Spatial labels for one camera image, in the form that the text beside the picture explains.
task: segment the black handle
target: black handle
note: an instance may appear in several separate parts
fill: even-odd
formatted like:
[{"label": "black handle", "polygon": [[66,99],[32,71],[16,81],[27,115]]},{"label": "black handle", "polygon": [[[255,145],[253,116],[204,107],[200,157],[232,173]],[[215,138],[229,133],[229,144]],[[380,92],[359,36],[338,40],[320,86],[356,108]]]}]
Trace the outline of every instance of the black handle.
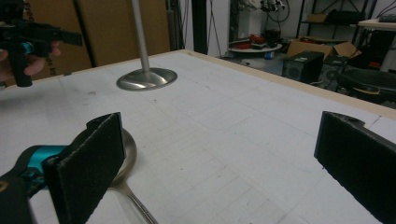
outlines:
[{"label": "black handle", "polygon": [[0,177],[0,223],[35,223],[23,180]]},{"label": "black handle", "polygon": [[19,87],[32,86],[32,79],[26,76],[23,70],[27,67],[26,55],[23,53],[8,52],[9,62],[11,64],[12,72],[14,73],[15,81]]}]

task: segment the metal spoon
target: metal spoon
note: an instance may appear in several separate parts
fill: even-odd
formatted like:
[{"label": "metal spoon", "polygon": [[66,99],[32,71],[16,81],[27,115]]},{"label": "metal spoon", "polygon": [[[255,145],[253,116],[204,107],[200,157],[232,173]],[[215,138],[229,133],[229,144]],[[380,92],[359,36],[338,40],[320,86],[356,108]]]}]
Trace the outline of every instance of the metal spoon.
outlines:
[{"label": "metal spoon", "polygon": [[155,220],[155,218],[152,216],[152,214],[149,212],[149,210],[143,205],[136,196],[134,196],[134,193],[132,190],[129,188],[129,186],[126,183],[126,179],[130,175],[132,169],[134,168],[134,162],[136,161],[136,143],[134,142],[134,139],[132,136],[126,131],[122,130],[122,139],[123,139],[123,144],[124,144],[124,149],[126,153],[126,157],[124,160],[124,163],[122,164],[119,173],[116,175],[114,178],[113,182],[110,185],[110,189],[114,189],[117,192],[127,196],[128,198],[131,199],[131,201],[134,203],[142,217],[147,221],[149,224],[158,224],[158,222]]}]

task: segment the chair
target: chair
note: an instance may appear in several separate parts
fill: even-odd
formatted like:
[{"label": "chair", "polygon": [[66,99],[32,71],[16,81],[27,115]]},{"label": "chair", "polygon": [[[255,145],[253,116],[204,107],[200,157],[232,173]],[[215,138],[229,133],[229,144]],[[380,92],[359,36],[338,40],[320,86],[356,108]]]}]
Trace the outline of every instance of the chair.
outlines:
[{"label": "chair", "polygon": [[353,69],[340,74],[337,82],[339,87],[347,90],[349,96],[375,104],[396,102],[396,74]]}]

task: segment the white table surface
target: white table surface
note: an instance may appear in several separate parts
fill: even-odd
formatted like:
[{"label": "white table surface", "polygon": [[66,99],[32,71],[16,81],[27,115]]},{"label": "white table surface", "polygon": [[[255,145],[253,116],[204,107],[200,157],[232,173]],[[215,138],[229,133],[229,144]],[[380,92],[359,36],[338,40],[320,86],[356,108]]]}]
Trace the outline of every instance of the white table surface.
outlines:
[{"label": "white table surface", "polygon": [[366,27],[367,29],[396,31],[396,22],[379,22],[378,19],[360,21],[358,25]]},{"label": "white table surface", "polygon": [[[69,145],[91,119],[121,112],[137,143],[128,184],[160,223],[378,223],[314,158],[322,111],[396,142],[395,110],[195,52],[150,57],[178,74],[155,91],[116,81],[137,60],[0,91],[0,175],[28,147]],[[46,191],[38,223],[56,223]],[[124,223],[105,197],[89,223]]]}]

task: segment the black box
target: black box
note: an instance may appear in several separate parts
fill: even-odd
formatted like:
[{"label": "black box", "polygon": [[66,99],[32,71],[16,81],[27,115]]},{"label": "black box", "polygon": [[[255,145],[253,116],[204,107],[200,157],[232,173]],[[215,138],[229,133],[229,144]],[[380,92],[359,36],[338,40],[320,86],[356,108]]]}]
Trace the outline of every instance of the black box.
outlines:
[{"label": "black box", "polygon": [[324,53],[303,51],[283,61],[282,77],[290,78],[303,83],[318,82]]},{"label": "black box", "polygon": [[347,67],[348,57],[341,55],[329,55],[323,62],[320,72],[319,86],[325,90],[336,91],[338,87],[337,78]]}]

